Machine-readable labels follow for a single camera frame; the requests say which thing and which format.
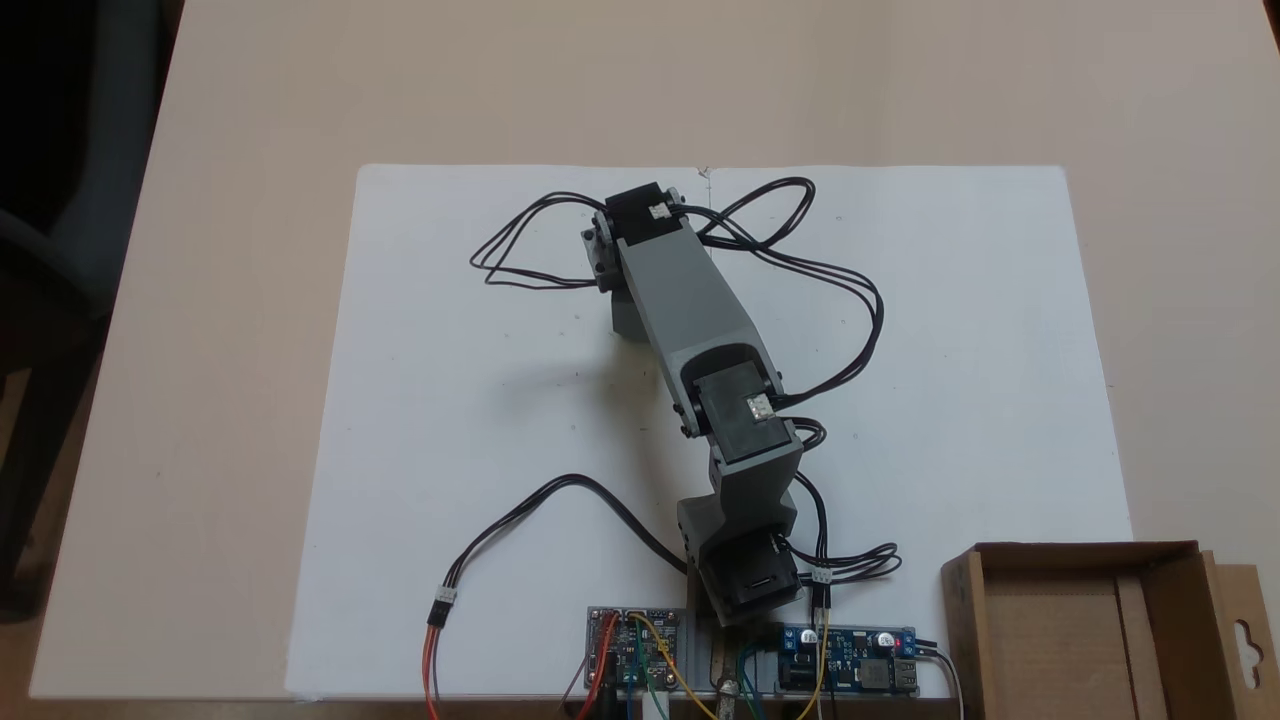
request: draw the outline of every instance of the white paper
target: white paper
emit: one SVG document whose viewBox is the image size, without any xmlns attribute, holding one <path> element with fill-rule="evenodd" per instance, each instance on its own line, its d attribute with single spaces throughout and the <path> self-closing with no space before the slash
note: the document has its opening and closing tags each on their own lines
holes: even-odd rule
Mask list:
<svg viewBox="0 0 1280 720">
<path fill-rule="evenodd" d="M 790 252 L 858 269 L 886 304 L 869 369 L 797 409 L 829 437 L 803 468 L 833 555 L 897 542 L 890 579 L 835 591 L 833 621 L 946 639 L 938 570 L 979 541 L 1132 539 L 1066 182 L 1057 168 L 694 169 L 369 165 L 357 182 L 285 685 L 421 697 L 426 611 L 458 552 L 568 471 L 609 487 L 668 547 L 675 503 L 710 492 L 648 350 L 594 290 L 486 287 L 471 252 L 553 190 L 657 181 L 721 208 L 804 174 L 818 196 Z M 795 195 L 737 219 L 765 236 Z M 589 277 L 588 209 L 530 225 L 513 263 Z M 713 252 L 800 391 L 861 347 L 840 291 Z M 796 488 L 792 539 L 814 519 Z M 444 696 L 558 696 L 589 605 L 682 606 L 685 579 L 571 488 L 467 566 L 440 643 Z M 799 620 L 803 603 L 780 616 Z M 495 666 L 520 673 L 492 674 Z M 927 696 L 943 675 L 922 673 Z"/>
</svg>

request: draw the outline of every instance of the red wire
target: red wire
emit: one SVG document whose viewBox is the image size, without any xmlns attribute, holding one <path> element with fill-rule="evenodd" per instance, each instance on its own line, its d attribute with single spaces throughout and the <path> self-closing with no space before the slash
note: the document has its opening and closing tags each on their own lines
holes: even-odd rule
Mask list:
<svg viewBox="0 0 1280 720">
<path fill-rule="evenodd" d="M 577 714 L 576 720 L 586 720 L 586 715 L 591 711 L 591 705 L 595 702 L 595 693 L 599 692 L 600 683 L 604 682 L 604 653 L 609 650 L 609 641 L 613 639 L 613 626 L 617 623 L 618 615 L 609 615 L 609 620 L 604 625 L 604 632 L 600 633 L 600 650 L 595 653 L 595 680 L 591 682 L 591 689 L 586 693 L 586 702 L 582 703 L 582 710 Z"/>
<path fill-rule="evenodd" d="M 431 720 L 440 720 L 440 716 L 435 711 L 435 703 L 431 701 L 431 653 L 434 652 L 434 641 L 439 630 L 434 626 L 426 629 L 426 639 L 422 641 L 422 693 L 426 696 L 426 712 L 431 716 Z"/>
</svg>

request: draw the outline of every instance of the brown cardboard box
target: brown cardboard box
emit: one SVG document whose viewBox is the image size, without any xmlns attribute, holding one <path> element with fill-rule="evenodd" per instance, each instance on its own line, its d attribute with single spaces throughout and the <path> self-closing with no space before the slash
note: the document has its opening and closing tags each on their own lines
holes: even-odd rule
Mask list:
<svg viewBox="0 0 1280 720">
<path fill-rule="evenodd" d="M 942 593 L 968 720 L 1280 719 L 1257 570 L 1194 542 L 980 543 Z"/>
</svg>

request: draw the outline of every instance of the robotic arm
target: robotic arm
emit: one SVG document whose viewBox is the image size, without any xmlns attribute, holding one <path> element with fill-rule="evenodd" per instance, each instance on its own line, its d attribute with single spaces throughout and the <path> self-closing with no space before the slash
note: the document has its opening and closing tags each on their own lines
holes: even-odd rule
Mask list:
<svg viewBox="0 0 1280 720">
<path fill-rule="evenodd" d="M 787 487 L 804 446 L 769 397 L 782 379 L 760 336 L 703 247 L 682 202 L 657 183 L 605 200 L 582 231 L 614 331 L 653 346 L 686 437 L 710 447 L 712 495 L 676 507 L 685 551 L 722 625 L 791 602 L 795 560 L 776 537 L 796 509 Z"/>
</svg>

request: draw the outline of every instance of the table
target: table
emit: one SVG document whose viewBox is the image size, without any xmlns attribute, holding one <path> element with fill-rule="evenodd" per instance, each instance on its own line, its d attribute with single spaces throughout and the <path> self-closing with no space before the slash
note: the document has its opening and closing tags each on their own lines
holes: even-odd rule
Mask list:
<svg viewBox="0 0 1280 720">
<path fill-rule="evenodd" d="M 285 697 L 374 161 L 1062 164 L 1134 532 L 1260 562 L 1280 607 L 1257 0 L 596 5 L 187 3 L 35 696 Z"/>
</svg>

